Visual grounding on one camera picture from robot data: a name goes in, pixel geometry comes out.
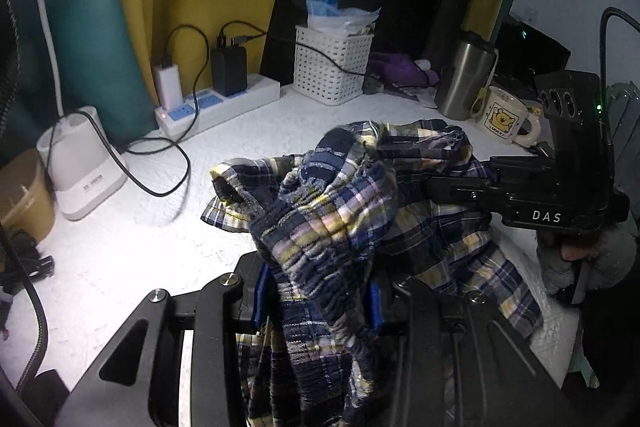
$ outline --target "cartoon bear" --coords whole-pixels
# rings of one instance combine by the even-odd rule
[[[491,115],[491,125],[493,125],[497,130],[503,133],[508,133],[515,121],[516,119],[503,108],[494,105],[494,111]]]

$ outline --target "plaid shirt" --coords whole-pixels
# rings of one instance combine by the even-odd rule
[[[432,175],[490,177],[459,127],[358,122],[303,156],[236,159],[211,174],[217,195],[202,219],[250,232],[280,297],[259,337],[238,338],[255,425],[353,423],[382,392],[361,305],[374,252],[438,291],[480,290],[524,337],[540,323],[526,284],[491,243],[491,214],[427,198]]]

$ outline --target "white power strip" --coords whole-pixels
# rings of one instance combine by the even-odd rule
[[[261,74],[252,73],[247,76],[246,91],[227,97],[209,88],[197,91],[196,97],[200,115],[184,139],[248,111],[275,102],[280,98],[280,83]],[[162,133],[167,138],[175,140],[190,126],[195,113],[193,95],[190,94],[184,99],[184,105],[172,111],[167,111],[164,107],[156,108],[156,120]]]

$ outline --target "white mug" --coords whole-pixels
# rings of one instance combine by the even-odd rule
[[[522,147],[535,145],[541,130],[538,117],[518,98],[499,87],[490,86],[483,91],[471,109],[476,129],[505,143],[515,142]],[[518,134],[525,120],[529,120],[531,131]]]

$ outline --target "black power adapter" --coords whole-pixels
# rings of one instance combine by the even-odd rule
[[[229,46],[211,49],[213,89],[223,96],[246,90],[246,49]]]

